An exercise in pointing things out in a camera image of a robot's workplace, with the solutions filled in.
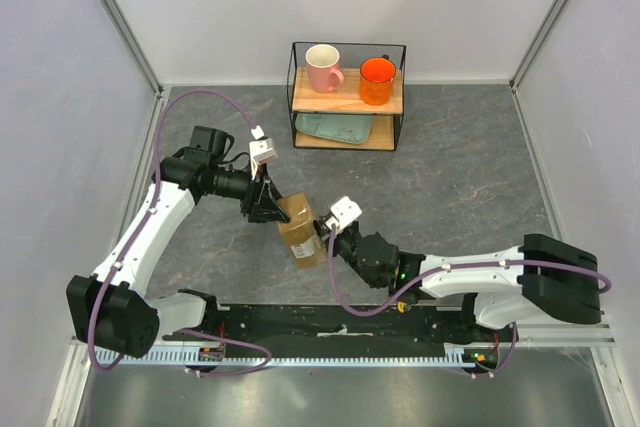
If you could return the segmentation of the brown cardboard express box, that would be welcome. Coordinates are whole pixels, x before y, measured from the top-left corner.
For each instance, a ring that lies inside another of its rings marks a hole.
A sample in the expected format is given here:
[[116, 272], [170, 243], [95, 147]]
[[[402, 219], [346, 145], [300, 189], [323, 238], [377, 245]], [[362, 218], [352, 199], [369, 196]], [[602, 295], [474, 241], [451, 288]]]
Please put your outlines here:
[[314, 222], [318, 219], [305, 194], [300, 191], [279, 200], [290, 220], [278, 225], [279, 233], [301, 269], [327, 261], [327, 250]]

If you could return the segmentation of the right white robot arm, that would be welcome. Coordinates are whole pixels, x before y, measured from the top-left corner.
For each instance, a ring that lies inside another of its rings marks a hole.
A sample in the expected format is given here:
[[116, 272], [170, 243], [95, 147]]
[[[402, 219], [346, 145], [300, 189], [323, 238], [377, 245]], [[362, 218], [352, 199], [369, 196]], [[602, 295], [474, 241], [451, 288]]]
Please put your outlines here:
[[379, 233], [364, 236], [357, 222], [342, 231], [335, 227], [333, 221], [314, 224], [328, 256], [340, 257], [367, 285], [389, 294], [374, 309], [346, 308], [360, 317], [461, 294], [471, 307], [458, 315], [459, 331], [477, 341], [539, 315], [597, 324], [600, 297], [611, 288], [595, 255], [544, 234], [527, 234], [521, 244], [493, 253], [444, 257], [405, 252]]

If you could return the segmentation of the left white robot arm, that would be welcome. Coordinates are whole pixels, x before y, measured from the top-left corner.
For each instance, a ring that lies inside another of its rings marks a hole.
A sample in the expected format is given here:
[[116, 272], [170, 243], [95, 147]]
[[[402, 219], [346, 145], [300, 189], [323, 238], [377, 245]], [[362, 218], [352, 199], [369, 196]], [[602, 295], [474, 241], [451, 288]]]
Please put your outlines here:
[[66, 297], [76, 337], [93, 347], [140, 358], [154, 342], [185, 328], [198, 340], [219, 329], [219, 316], [208, 307], [212, 296], [191, 290], [149, 300], [148, 284], [179, 225], [205, 196], [236, 199], [250, 223], [287, 223], [281, 194], [267, 164], [277, 154], [261, 128], [252, 131], [246, 156], [236, 169], [227, 159], [235, 139], [203, 126], [190, 142], [161, 160], [146, 198], [123, 237], [88, 276], [74, 276]]

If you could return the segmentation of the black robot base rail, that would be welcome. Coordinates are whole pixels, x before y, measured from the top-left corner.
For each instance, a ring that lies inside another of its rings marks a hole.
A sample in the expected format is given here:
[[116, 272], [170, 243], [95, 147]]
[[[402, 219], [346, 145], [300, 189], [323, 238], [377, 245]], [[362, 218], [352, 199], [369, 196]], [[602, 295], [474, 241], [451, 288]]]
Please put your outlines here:
[[512, 330], [481, 327], [466, 308], [394, 308], [358, 317], [339, 305], [229, 304], [205, 311], [197, 332], [267, 348], [277, 357], [435, 356], [445, 344], [506, 346]]

